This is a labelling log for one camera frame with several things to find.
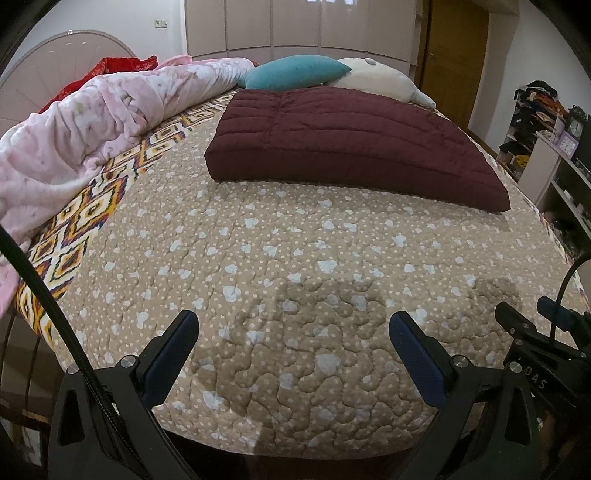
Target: clock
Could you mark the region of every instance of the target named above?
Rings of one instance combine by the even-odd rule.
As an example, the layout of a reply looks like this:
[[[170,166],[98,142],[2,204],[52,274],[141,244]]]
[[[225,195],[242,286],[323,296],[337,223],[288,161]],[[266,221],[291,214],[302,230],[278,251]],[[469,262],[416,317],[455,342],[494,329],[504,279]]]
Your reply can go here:
[[[564,156],[569,160],[573,158],[575,150],[579,146],[579,141],[573,138],[566,130],[560,135],[560,140],[556,146],[562,150]]]
[[[583,109],[578,106],[574,106],[569,110],[569,116],[566,119],[565,131],[570,134],[576,141],[581,140],[583,135],[583,126],[587,122],[587,114],[583,112]]]

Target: floor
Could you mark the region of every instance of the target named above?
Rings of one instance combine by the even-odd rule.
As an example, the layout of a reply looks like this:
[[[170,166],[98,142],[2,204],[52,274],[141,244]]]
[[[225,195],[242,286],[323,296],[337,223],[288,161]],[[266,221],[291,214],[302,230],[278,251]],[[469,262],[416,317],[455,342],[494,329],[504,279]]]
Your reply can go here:
[[[0,421],[27,461],[41,465],[38,432]],[[173,443],[200,480],[389,480],[405,457],[403,452],[362,460],[302,460],[228,454],[180,437]]]

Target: headboard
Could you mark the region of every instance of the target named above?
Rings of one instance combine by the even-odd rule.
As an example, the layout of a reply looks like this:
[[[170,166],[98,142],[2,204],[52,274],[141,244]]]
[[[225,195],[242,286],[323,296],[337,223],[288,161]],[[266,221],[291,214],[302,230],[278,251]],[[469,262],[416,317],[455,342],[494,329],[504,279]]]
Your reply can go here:
[[[0,137],[39,111],[104,57],[133,57],[115,37],[95,30],[70,30],[26,53],[0,82]]]

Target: pink blanket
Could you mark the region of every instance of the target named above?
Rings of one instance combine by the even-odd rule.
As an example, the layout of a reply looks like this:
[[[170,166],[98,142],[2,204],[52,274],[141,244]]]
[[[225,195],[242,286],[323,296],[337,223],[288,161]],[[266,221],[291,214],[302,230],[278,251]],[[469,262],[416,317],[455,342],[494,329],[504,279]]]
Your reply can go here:
[[[32,113],[0,139],[0,223],[23,251],[31,238],[97,176],[109,158],[189,106],[233,88],[247,59],[170,59],[148,72],[101,75]],[[0,257],[0,314],[19,278]]]

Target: beige polka dot bedspread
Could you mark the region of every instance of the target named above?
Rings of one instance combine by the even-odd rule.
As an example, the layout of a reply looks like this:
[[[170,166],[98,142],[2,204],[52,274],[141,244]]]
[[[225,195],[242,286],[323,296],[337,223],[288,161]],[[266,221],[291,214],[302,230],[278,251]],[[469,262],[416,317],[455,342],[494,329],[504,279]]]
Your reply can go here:
[[[483,366],[501,367],[510,343],[498,302],[548,332],[535,302],[556,295],[567,264],[500,170],[503,215],[354,188],[217,184],[203,153],[218,121],[137,180],[60,300],[96,367],[141,352],[181,309],[197,313],[199,340],[154,409],[164,428],[239,453],[392,453],[434,415],[388,339],[393,313]],[[574,283],[565,304],[585,308]]]

